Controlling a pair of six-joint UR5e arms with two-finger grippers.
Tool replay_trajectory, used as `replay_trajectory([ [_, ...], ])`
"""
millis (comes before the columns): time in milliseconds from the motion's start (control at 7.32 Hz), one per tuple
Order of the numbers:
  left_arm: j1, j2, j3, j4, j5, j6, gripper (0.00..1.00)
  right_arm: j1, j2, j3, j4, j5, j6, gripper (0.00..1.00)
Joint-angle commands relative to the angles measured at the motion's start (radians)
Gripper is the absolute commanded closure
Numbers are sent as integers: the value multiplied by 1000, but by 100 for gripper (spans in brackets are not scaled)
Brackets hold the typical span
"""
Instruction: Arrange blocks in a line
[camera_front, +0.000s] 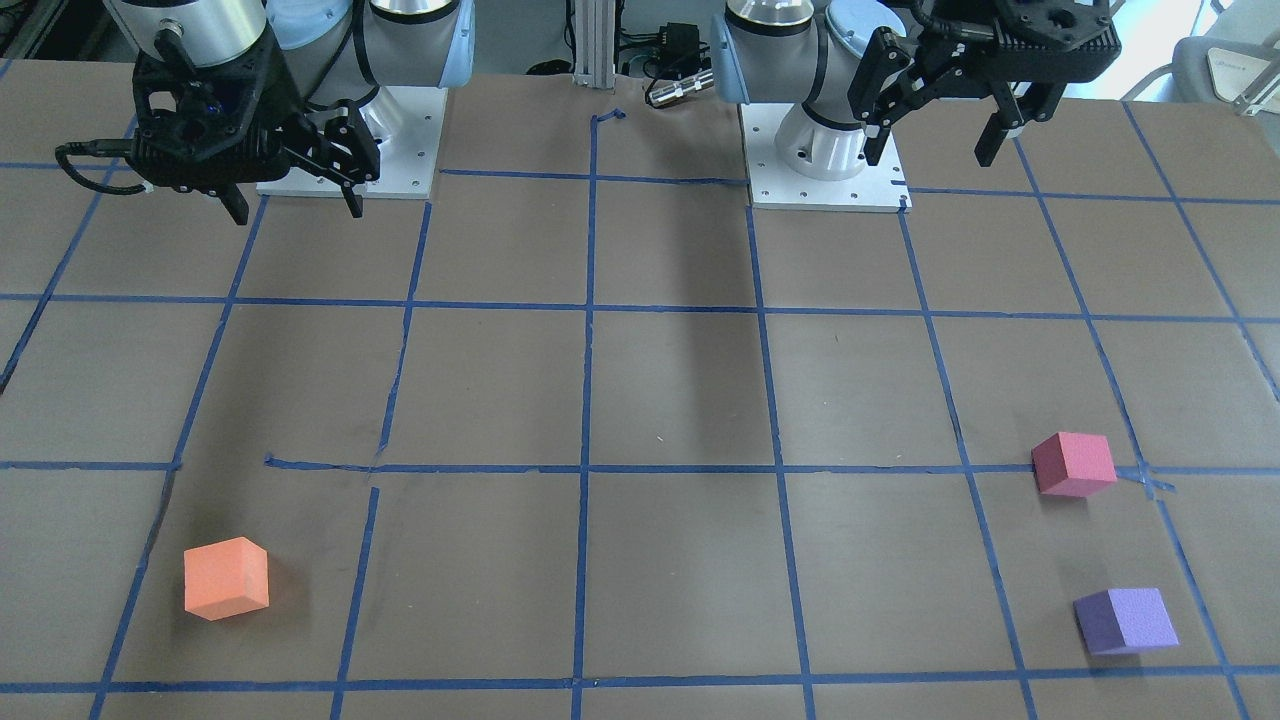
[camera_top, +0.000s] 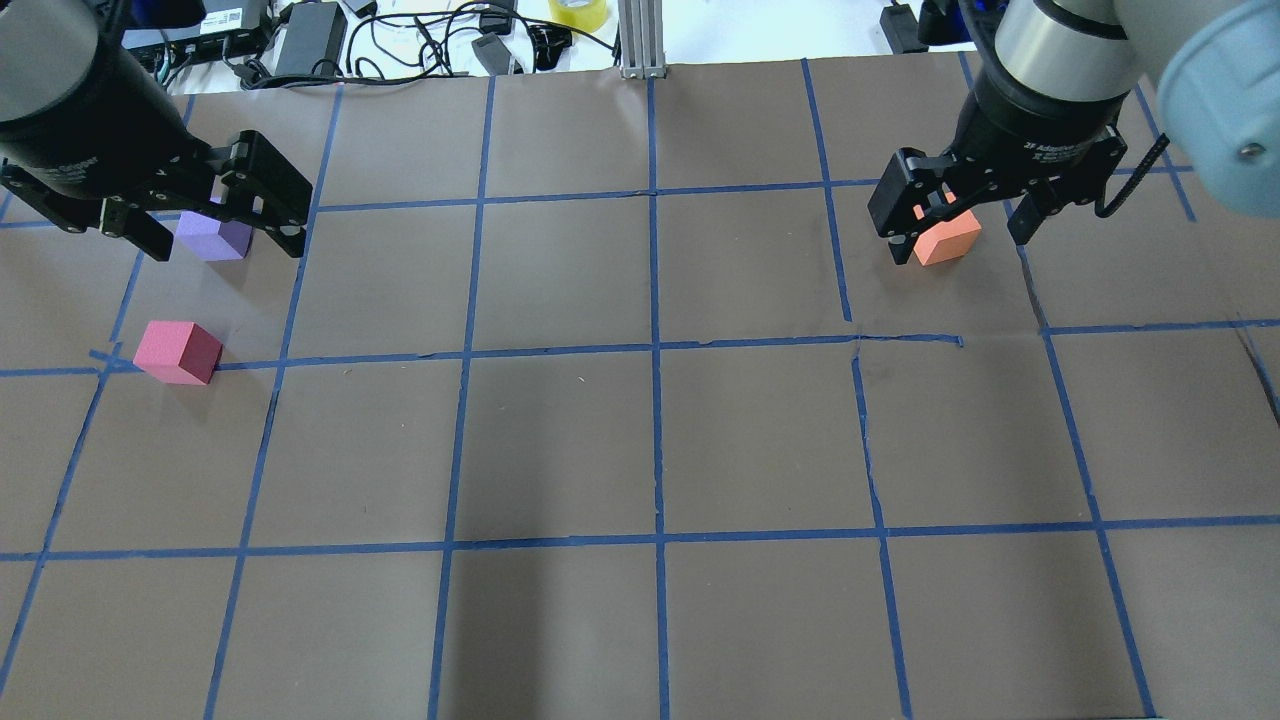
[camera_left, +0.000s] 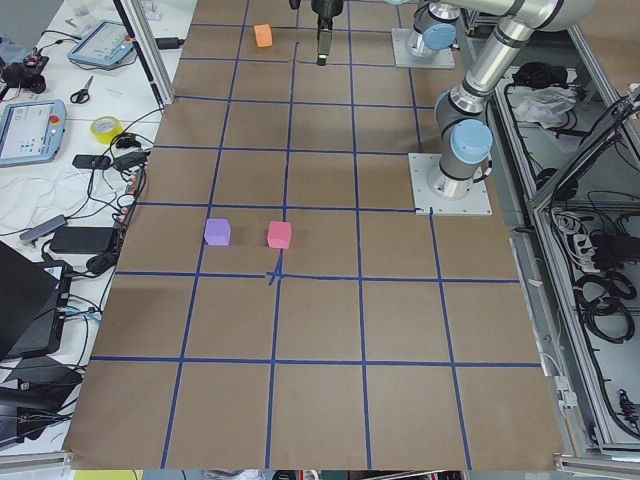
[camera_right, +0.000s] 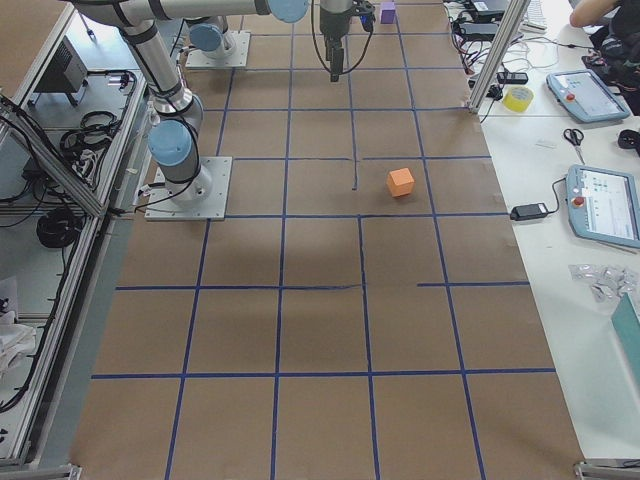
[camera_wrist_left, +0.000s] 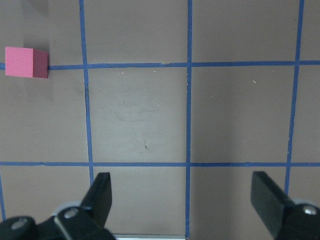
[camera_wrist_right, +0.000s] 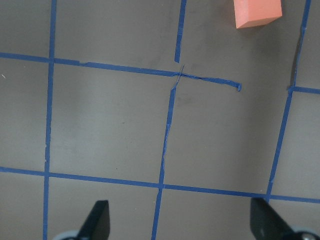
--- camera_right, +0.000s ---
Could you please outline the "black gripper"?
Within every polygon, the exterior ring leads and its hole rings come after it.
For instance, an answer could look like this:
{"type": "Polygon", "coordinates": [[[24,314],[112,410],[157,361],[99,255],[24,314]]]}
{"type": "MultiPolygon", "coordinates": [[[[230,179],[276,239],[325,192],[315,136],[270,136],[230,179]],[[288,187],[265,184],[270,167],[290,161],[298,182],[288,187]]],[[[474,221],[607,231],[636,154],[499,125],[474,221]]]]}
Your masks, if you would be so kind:
{"type": "Polygon", "coordinates": [[[321,0],[320,30],[324,36],[325,58],[329,62],[331,82],[337,82],[343,74],[344,47],[341,38],[349,32],[352,17],[358,17],[363,30],[374,30],[374,5],[361,0],[321,0]]]}

